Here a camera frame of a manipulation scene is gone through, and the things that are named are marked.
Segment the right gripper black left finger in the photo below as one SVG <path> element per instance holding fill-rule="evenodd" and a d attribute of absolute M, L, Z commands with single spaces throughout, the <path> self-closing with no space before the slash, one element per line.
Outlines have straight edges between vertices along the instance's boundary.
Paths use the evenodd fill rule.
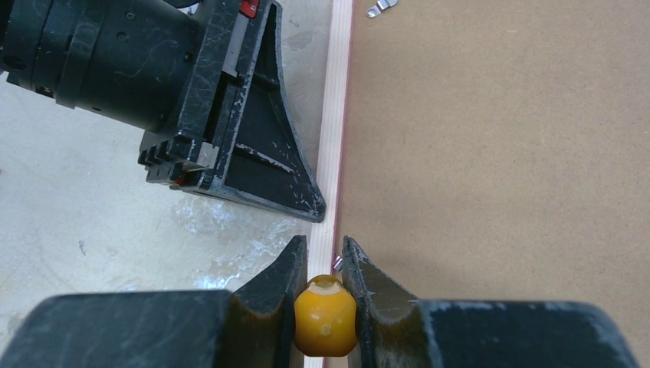
<path fill-rule="evenodd" d="M 69 294 L 42 301 L 3 367 L 300 367 L 294 301 L 307 282 L 307 240 L 293 237 L 236 291 Z"/>

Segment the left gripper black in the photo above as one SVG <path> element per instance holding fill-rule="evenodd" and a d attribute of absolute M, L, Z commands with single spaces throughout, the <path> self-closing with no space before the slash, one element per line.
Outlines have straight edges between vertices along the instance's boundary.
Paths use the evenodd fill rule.
<path fill-rule="evenodd" d="M 327 204 L 287 106 L 281 16 L 261 1 L 244 41 L 239 1 L 3 1 L 1 69 L 140 128 L 148 182 L 318 223 Z"/>

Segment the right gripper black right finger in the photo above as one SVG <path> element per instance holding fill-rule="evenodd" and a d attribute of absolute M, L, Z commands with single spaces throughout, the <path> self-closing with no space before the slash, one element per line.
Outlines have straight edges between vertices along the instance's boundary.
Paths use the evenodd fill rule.
<path fill-rule="evenodd" d="M 343 283 L 357 305 L 351 367 L 635 367 L 612 319 L 574 301 L 421 299 L 351 237 Z"/>

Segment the yellow screwdriver small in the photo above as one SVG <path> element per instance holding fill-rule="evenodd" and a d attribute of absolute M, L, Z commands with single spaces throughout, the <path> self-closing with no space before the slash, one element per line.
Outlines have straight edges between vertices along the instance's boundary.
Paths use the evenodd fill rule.
<path fill-rule="evenodd" d="M 309 357 L 344 357 L 357 344 L 356 301 L 342 282 L 318 275 L 294 302 L 294 344 Z"/>

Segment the pink photo frame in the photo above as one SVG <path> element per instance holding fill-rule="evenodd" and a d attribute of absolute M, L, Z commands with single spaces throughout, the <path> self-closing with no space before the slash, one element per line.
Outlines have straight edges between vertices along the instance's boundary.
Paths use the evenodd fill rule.
<path fill-rule="evenodd" d="M 423 298 L 586 301 L 649 365 L 649 3 L 353 4 L 337 234 Z"/>

